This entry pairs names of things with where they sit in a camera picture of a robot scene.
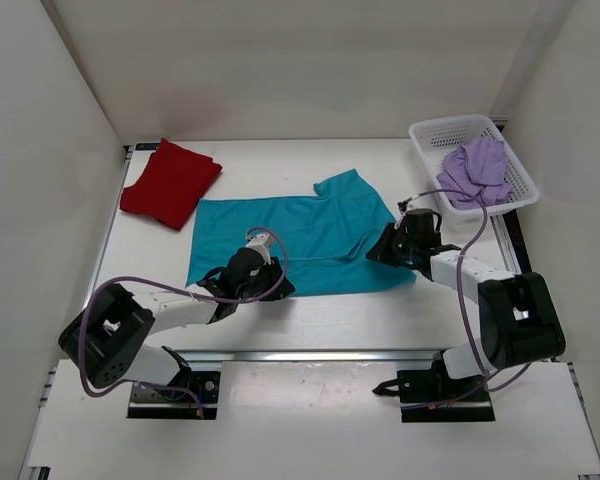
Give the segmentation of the teal t shirt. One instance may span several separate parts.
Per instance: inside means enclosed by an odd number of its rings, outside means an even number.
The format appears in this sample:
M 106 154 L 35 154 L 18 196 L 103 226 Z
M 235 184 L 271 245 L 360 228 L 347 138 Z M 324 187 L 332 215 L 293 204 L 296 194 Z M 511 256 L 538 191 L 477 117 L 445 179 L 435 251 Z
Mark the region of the teal t shirt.
M 315 184 L 311 196 L 202 200 L 194 222 L 186 282 L 225 264 L 252 227 L 282 241 L 272 254 L 287 256 L 287 277 L 298 296 L 380 292 L 415 282 L 404 268 L 367 259 L 394 219 L 377 191 L 356 170 Z

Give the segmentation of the red t shirt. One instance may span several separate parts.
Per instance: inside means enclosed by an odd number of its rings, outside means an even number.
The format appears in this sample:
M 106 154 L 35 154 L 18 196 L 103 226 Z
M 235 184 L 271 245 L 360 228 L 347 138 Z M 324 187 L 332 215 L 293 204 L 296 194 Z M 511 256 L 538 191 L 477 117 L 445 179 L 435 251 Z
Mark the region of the red t shirt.
M 212 157 L 162 138 L 138 180 L 123 189 L 119 207 L 180 231 L 222 169 Z

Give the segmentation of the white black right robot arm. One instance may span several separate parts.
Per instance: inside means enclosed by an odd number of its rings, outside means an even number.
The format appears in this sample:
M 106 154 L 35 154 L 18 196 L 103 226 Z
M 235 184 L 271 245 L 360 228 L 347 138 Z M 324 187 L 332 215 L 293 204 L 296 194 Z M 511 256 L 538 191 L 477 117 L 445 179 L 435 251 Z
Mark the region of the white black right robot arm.
M 513 273 L 468 256 L 465 248 L 445 244 L 442 217 L 414 209 L 389 223 L 367 259 L 420 273 L 453 289 L 463 318 L 466 304 L 478 307 L 479 332 L 465 344 L 442 350 L 426 370 L 403 370 L 373 390 L 398 397 L 409 408 L 439 408 L 487 388 L 488 381 L 511 367 L 560 356 L 566 340 L 544 278 L 535 272 Z

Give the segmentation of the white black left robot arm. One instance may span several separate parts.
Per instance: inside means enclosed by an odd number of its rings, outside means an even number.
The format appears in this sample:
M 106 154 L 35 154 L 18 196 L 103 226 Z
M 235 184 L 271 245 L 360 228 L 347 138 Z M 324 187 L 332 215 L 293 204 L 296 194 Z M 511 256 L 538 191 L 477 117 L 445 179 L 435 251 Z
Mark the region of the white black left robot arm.
M 130 382 L 156 389 L 169 401 L 192 397 L 188 363 L 168 346 L 149 346 L 147 338 L 176 327 L 211 325 L 241 304 L 279 301 L 295 291 L 278 258 L 248 246 L 189 290 L 153 283 L 151 291 L 134 293 L 128 281 L 121 277 L 101 285 L 58 339 L 92 397 Z

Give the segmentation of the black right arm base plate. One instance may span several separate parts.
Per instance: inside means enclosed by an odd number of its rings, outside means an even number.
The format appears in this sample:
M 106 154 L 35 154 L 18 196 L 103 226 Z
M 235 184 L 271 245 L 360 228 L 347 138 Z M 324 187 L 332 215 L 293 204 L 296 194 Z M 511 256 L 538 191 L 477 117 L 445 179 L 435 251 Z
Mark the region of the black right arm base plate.
M 480 375 L 452 379 L 440 361 L 428 369 L 398 370 L 372 393 L 397 397 L 402 423 L 480 423 L 496 420 Z

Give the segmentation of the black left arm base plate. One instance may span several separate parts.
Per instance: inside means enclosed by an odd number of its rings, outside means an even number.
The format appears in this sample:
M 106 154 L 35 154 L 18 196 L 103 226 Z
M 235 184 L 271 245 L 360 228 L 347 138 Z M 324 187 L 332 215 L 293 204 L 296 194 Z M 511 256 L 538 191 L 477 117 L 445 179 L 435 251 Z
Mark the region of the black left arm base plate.
M 220 363 L 190 363 L 191 372 L 178 386 L 189 393 L 133 386 L 127 417 L 135 420 L 214 421 L 218 415 L 221 382 Z

